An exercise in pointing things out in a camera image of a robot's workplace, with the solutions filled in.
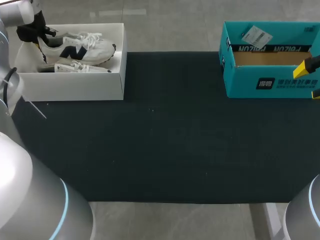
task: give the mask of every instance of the yellow object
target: yellow object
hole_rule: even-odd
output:
[[[317,90],[312,91],[312,99],[320,99],[320,95],[317,94],[316,92],[318,92]]]
[[[294,71],[293,71],[293,78],[300,78],[304,75],[309,74],[309,72],[306,70],[305,61],[303,61]]]

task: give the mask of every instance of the dark green mat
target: dark green mat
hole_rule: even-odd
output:
[[[320,172],[320,101],[229,99],[216,52],[130,52],[124,101],[36,105],[25,145],[89,201],[287,202]]]

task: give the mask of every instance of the teal cardboard box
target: teal cardboard box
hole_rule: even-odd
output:
[[[250,44],[243,39],[254,28],[262,32]],[[258,48],[257,42],[267,34],[272,37]],[[304,59],[318,55],[320,22],[226,21],[219,48],[226,94],[229,98],[312,98],[312,91],[320,89],[320,69],[298,79],[293,71]]]

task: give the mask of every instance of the cardboard box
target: cardboard box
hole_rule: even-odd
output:
[[[102,33],[102,38],[116,44],[116,52],[99,67],[111,73],[38,73],[43,56],[33,43],[23,43],[15,66],[24,80],[23,94],[30,101],[123,100],[125,91],[127,40],[123,23],[51,25],[61,35],[65,32]]]
[[[253,27],[272,35],[262,48],[243,38]],[[225,22],[219,58],[229,98],[312,98],[320,70],[293,78],[302,61],[320,55],[319,22]]]

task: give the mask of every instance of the white sneaker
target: white sneaker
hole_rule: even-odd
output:
[[[111,73],[104,67],[85,65],[78,61],[72,61],[70,65],[61,63],[41,65],[38,71],[39,73]]]
[[[68,37],[72,39],[78,39],[78,40],[84,40],[87,38],[94,38],[99,44],[110,44],[110,41],[107,39],[102,38],[102,33],[92,33],[92,32],[79,32],[77,34],[71,33],[71,32],[66,32],[65,34],[56,36],[55,38],[63,38],[63,37]]]
[[[116,45],[100,40],[96,35],[52,38],[49,46],[38,37],[39,46],[48,62],[65,60],[66,64],[78,60],[86,65],[99,65],[108,61],[116,51]]]

